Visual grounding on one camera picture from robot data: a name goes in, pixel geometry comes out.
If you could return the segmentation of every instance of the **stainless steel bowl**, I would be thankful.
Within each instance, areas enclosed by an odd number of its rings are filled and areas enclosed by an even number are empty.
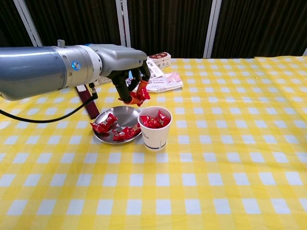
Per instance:
[[[112,132],[112,130],[120,132],[127,126],[134,126],[136,123],[138,123],[138,115],[140,113],[140,110],[130,106],[113,107],[99,114],[98,117],[95,119],[94,123],[103,122],[104,120],[106,120],[107,116],[110,113],[116,116],[118,118],[118,121],[116,121],[111,126],[110,130],[108,131],[108,134],[97,133],[95,130],[93,130],[93,133],[98,138],[98,140],[109,144],[122,144],[134,140],[141,134],[139,133],[138,135],[127,140],[113,140],[114,133]]]

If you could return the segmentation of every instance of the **robotic arm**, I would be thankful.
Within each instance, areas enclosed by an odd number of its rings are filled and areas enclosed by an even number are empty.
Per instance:
[[[146,87],[150,77],[146,59],[144,52],[125,46],[65,46],[63,40],[58,46],[0,48],[0,96],[20,100],[103,76],[112,80],[124,103],[137,104],[130,91],[139,82],[138,91]],[[127,86],[130,70],[133,80]]]

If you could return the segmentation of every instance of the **black curtain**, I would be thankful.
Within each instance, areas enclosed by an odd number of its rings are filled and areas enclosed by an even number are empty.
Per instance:
[[[44,46],[120,45],[115,0],[25,0]]]
[[[0,47],[33,46],[12,0],[0,0]]]
[[[213,58],[300,56],[307,47],[307,0],[224,0]]]
[[[202,58],[212,0],[128,0],[131,46]]]

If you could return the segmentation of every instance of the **paper cup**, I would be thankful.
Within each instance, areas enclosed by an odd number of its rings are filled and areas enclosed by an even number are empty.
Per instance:
[[[157,116],[158,110],[160,110],[167,117],[171,118],[169,124],[163,128],[147,128],[144,126],[141,116]],[[152,106],[143,109],[139,116],[138,122],[141,126],[142,136],[144,140],[145,147],[150,151],[160,151],[165,148],[167,142],[167,136],[169,132],[169,127],[173,121],[173,116],[167,109],[159,106]]]

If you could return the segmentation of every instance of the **yellow checkered tablecloth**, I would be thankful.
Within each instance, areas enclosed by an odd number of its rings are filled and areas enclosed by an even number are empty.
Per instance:
[[[86,112],[53,124],[0,117],[0,229],[306,229],[307,57],[173,59],[182,90],[159,94],[168,145],[93,138]],[[122,105],[111,84],[101,110]],[[74,89],[17,102],[32,119],[80,104]]]

